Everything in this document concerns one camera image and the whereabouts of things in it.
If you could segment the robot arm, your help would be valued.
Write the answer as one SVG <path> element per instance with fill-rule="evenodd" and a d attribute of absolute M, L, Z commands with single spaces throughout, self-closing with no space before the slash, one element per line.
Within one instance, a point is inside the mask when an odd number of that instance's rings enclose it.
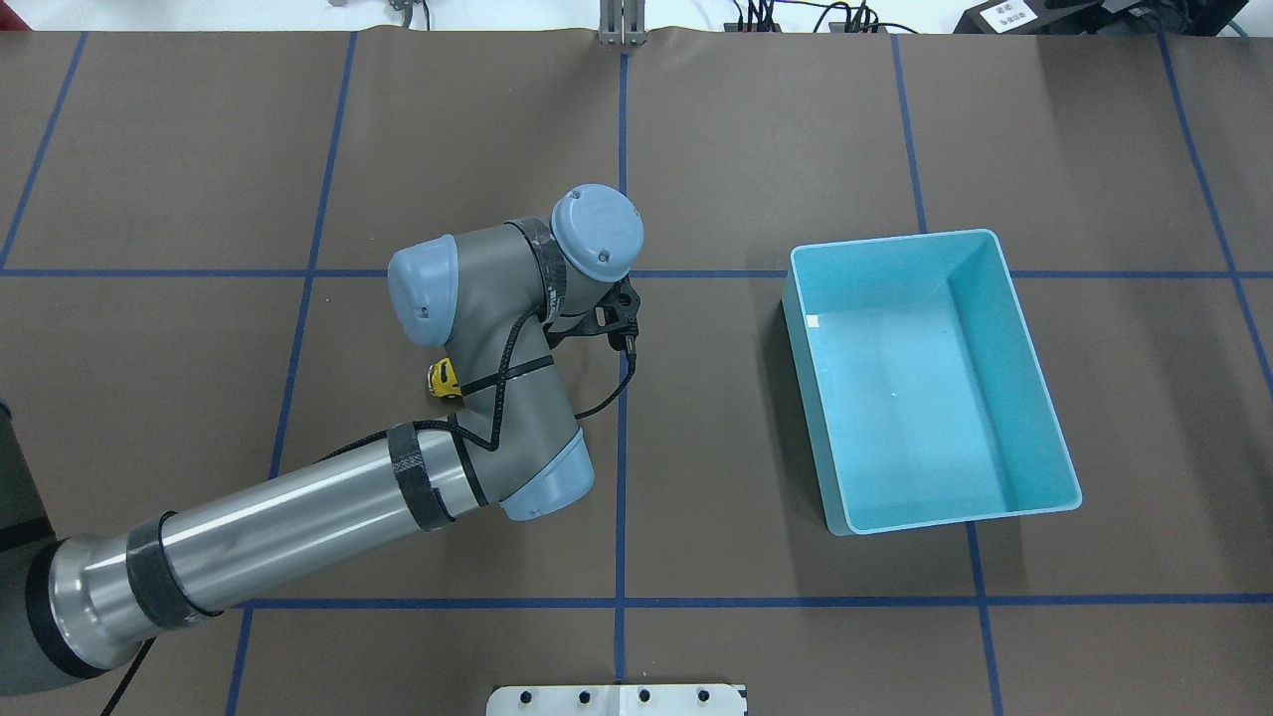
<path fill-rule="evenodd" d="M 474 511 L 530 521 L 586 497 L 589 413 L 572 403 L 554 352 L 600 335 L 631 352 L 644 245 L 636 204 L 583 183 L 546 217 L 400 248 L 388 298 L 409 341 L 458 371 L 457 412 L 382 428 L 121 535 L 59 536 L 5 405 L 3 694 L 101 678 L 160 634 Z"/>

